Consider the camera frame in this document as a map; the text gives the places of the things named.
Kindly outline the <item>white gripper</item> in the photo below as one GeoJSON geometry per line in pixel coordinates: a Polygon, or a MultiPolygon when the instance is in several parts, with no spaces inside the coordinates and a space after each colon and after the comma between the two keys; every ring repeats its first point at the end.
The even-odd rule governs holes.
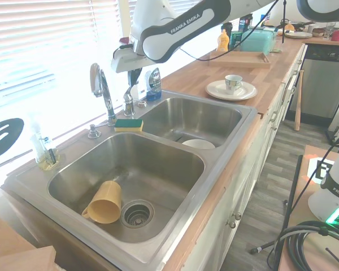
{"type": "Polygon", "coordinates": [[[147,57],[136,54],[132,48],[116,49],[113,53],[111,69],[116,73],[128,71],[129,86],[138,84],[139,69],[146,66],[147,57]]]}

